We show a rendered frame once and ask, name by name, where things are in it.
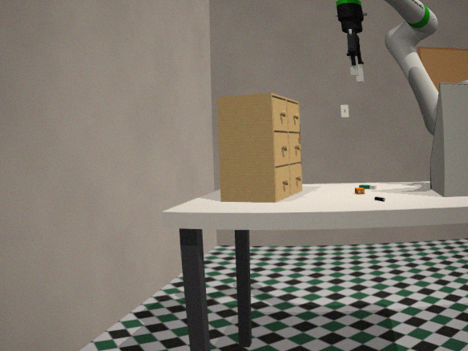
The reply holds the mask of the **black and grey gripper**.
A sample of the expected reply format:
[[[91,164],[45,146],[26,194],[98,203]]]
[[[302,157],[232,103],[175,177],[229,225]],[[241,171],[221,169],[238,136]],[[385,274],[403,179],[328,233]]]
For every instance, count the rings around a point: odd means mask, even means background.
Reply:
[[[356,75],[357,82],[364,82],[359,37],[357,33],[362,32],[361,21],[347,19],[341,22],[341,29],[347,33],[348,53],[351,75]],[[352,50],[350,50],[352,49]],[[358,70],[359,67],[359,70]]]

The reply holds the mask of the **tan wooden chest of drawers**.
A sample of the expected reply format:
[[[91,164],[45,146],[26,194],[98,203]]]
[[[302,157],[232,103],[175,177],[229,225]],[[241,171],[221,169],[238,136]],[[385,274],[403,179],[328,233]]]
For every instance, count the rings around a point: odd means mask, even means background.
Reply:
[[[274,132],[300,130],[273,127],[272,97],[298,105],[299,102],[273,93],[217,97],[221,202],[276,203]]]

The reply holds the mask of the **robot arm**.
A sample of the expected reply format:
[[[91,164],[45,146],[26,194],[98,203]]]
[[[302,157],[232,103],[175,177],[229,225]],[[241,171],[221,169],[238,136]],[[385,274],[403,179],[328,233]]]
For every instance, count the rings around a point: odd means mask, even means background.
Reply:
[[[415,46],[438,28],[435,14],[418,0],[385,0],[404,19],[385,36],[385,46],[406,76],[418,101],[426,129],[434,135],[438,90],[418,57]],[[338,20],[364,20],[361,0],[336,0]]]

